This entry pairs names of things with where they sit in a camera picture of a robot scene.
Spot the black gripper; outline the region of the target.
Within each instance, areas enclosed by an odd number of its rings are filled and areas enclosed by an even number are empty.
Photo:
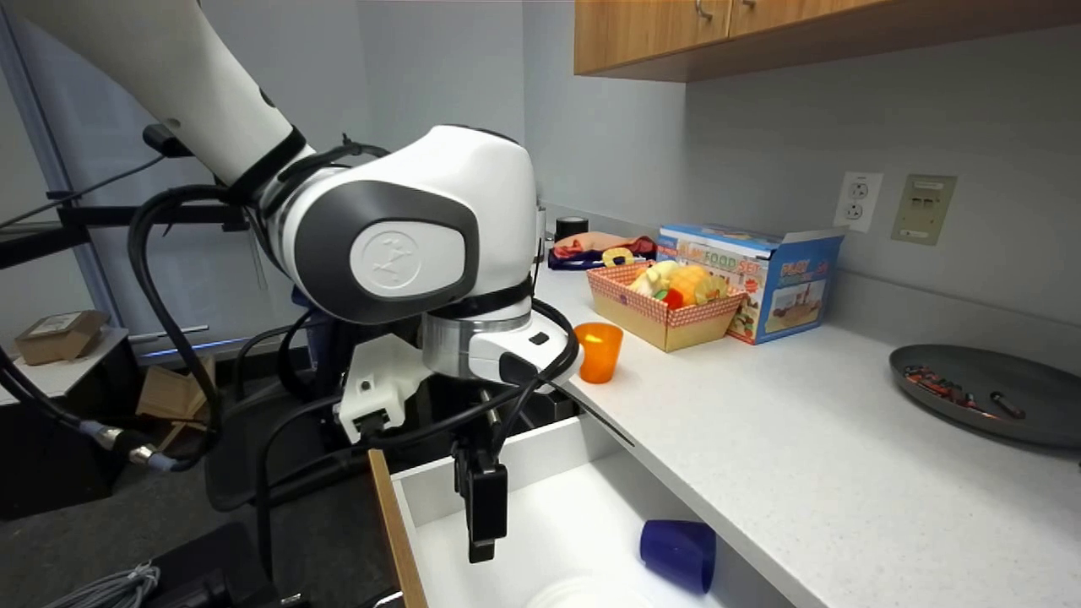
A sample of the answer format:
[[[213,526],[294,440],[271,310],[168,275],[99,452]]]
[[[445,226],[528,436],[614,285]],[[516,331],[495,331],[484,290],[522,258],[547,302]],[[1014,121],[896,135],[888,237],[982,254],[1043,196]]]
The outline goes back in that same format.
[[[466,502],[471,563],[495,558],[507,533],[507,466],[499,464],[499,419],[471,421],[451,442],[451,489]]]

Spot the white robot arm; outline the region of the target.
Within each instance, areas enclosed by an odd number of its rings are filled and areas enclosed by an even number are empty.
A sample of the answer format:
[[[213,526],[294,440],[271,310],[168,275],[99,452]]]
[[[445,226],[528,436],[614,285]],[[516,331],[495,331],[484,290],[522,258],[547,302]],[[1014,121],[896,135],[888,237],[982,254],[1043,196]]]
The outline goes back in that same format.
[[[507,537],[499,448],[519,404],[579,358],[571,321],[533,297],[542,193],[528,149],[499,132],[437,125],[396,152],[313,149],[221,40],[197,0],[3,0],[117,80],[194,158],[204,186],[171,186],[128,222],[128,264],[147,281],[147,226],[194,198],[242,212],[259,250],[320,314],[383,333],[354,350],[334,417],[357,446],[418,434],[406,401],[437,375],[493,400],[437,426],[466,507],[466,554]],[[385,327],[414,321],[406,340]]]

